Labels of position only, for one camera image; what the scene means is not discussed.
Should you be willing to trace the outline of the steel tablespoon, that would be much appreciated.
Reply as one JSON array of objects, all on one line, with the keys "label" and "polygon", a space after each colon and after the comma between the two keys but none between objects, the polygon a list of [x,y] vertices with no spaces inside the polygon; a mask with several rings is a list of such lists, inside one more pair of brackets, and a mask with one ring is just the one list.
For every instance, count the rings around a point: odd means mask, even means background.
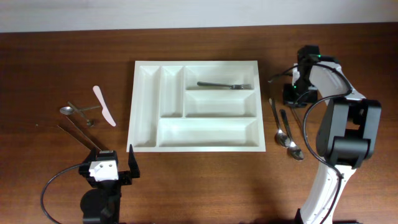
[{"label": "steel tablespoon", "polygon": [[277,115],[277,111],[276,111],[276,107],[275,107],[275,102],[273,98],[269,98],[269,104],[271,106],[273,115],[274,115],[274,119],[275,119],[275,123],[277,126],[277,132],[275,134],[275,140],[282,146],[285,148],[288,148],[290,146],[290,139],[289,137],[283,132],[281,125],[280,125],[280,121],[279,121],[279,117]]},{"label": "steel tablespoon", "polygon": [[290,140],[290,143],[287,148],[288,152],[295,160],[302,161],[302,160],[304,160],[304,154],[303,154],[303,151],[301,150],[301,148],[298,145],[296,145],[296,143],[294,142],[293,135],[291,133],[289,122],[287,119],[286,111],[283,109],[280,109],[279,112],[282,117],[282,122],[284,124],[285,130],[287,131],[287,135]]}]

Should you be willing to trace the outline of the steel fork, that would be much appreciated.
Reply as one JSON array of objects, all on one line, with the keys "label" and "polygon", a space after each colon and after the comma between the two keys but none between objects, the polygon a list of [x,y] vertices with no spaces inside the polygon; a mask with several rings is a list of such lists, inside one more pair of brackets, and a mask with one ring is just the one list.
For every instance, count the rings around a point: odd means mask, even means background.
[{"label": "steel fork", "polygon": [[222,83],[209,83],[209,82],[197,82],[198,86],[218,86],[218,87],[226,87],[231,90],[251,90],[252,86],[250,84],[222,84]]},{"label": "steel fork", "polygon": [[297,112],[296,108],[291,108],[291,111],[293,113],[293,116],[295,120],[298,122],[299,128],[302,129],[302,118],[299,116],[299,113]]}]

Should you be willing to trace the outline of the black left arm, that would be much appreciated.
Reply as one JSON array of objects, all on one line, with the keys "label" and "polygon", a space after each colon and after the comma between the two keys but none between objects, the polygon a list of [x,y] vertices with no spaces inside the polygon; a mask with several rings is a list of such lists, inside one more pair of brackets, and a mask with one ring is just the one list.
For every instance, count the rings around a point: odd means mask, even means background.
[{"label": "black left arm", "polygon": [[128,149],[129,170],[118,170],[116,151],[92,149],[78,168],[91,190],[80,201],[83,223],[119,223],[121,187],[132,185],[132,180],[141,176],[132,146]]}]

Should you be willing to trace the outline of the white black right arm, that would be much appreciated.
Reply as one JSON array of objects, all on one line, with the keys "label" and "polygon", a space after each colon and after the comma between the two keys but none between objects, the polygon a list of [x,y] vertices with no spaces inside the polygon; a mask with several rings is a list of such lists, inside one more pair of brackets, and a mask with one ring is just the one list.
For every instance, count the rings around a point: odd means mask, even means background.
[{"label": "white black right arm", "polygon": [[317,174],[296,223],[332,223],[333,213],[350,177],[372,157],[382,106],[360,94],[343,75],[339,61],[323,55],[316,45],[297,52],[297,63],[288,69],[292,82],[284,85],[283,103],[306,108],[303,140],[308,143],[307,119],[312,110],[326,103],[311,155],[319,161]]}]

